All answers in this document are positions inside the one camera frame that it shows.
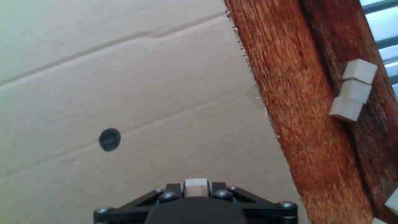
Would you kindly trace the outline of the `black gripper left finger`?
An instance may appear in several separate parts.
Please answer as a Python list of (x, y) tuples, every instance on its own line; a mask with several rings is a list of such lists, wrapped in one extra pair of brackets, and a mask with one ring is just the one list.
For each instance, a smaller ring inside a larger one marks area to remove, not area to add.
[(167, 184), (164, 189), (155, 189), (121, 207), (101, 207), (93, 212), (93, 223), (125, 224), (145, 223), (149, 212), (156, 206), (181, 199), (182, 184)]

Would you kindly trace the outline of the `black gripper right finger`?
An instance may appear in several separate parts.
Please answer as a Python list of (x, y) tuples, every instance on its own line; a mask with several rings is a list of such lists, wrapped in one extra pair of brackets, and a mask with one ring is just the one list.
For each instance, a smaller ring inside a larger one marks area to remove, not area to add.
[(239, 187), (228, 187), (225, 182), (210, 184), (210, 197), (231, 202), (240, 208), (247, 223), (298, 224), (296, 203), (291, 201), (270, 202)]

